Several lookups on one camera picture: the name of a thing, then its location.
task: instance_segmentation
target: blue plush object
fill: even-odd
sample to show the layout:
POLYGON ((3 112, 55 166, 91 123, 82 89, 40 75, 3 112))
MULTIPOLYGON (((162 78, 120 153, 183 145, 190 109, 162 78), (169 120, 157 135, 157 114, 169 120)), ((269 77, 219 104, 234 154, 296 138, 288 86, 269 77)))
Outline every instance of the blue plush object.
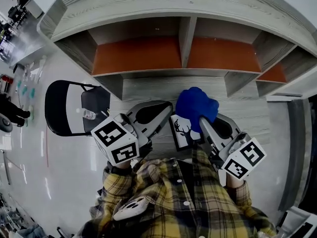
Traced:
POLYGON ((202 89, 191 87, 189 90, 180 93, 175 113, 180 117, 189 119, 192 130, 201 133, 199 117, 205 116, 210 122, 213 122, 218 114, 218 108, 218 101, 209 98, 202 89))

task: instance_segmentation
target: deer silhouette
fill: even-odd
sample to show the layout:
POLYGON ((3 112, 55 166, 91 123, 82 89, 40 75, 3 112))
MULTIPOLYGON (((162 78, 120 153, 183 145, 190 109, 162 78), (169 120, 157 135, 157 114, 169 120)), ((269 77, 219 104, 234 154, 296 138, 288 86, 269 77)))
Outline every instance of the deer silhouette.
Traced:
POLYGON ((188 131, 185 132, 184 129, 182 129, 181 131, 179 130, 179 124, 178 124, 178 119, 175 121, 174 123, 174 128, 176 132, 180 132, 180 134, 182 136, 184 136, 186 138, 186 142, 188 145, 193 145, 194 144, 194 140, 192 139, 192 137, 190 136, 190 132, 192 131, 192 129, 190 129, 187 125, 188 131))

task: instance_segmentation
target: yellow plaid shirt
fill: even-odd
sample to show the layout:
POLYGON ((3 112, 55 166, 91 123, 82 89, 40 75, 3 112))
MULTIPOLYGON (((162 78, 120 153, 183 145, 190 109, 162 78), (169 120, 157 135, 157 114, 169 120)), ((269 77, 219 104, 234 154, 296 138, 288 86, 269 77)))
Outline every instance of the yellow plaid shirt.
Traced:
POLYGON ((224 188, 206 153, 193 150, 194 198, 176 159, 145 162, 127 176, 104 171, 104 187, 92 220, 79 237, 152 237, 152 238, 243 238, 257 237, 258 231, 270 236, 275 228, 267 216, 251 207, 247 183, 237 189, 224 188), (113 212, 136 197, 146 196, 149 206, 143 214, 121 221, 113 212))

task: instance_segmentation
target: orange shelf surface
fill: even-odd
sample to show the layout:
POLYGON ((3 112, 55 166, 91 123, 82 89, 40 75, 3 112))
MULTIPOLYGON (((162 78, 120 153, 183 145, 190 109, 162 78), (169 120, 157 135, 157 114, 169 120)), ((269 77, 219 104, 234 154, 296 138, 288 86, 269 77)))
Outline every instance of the orange shelf surface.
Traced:
POLYGON ((142 37, 99 45, 92 75, 181 67, 178 37, 142 37))
POLYGON ((194 37, 187 68, 210 68, 261 72, 251 44, 194 37))
POLYGON ((272 82, 280 82, 280 83, 287 83, 283 66, 279 62, 274 67, 266 71, 262 76, 260 76, 257 80, 263 81, 272 81, 272 82))

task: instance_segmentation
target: water bottle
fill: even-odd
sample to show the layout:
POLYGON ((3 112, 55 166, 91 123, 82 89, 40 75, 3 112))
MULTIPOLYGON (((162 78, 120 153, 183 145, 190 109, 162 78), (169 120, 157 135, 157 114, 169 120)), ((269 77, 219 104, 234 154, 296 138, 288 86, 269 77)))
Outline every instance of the water bottle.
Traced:
POLYGON ((79 108, 76 109, 76 112, 81 114, 83 118, 89 119, 89 120, 94 120, 96 119, 96 114, 88 109, 85 108, 79 108))

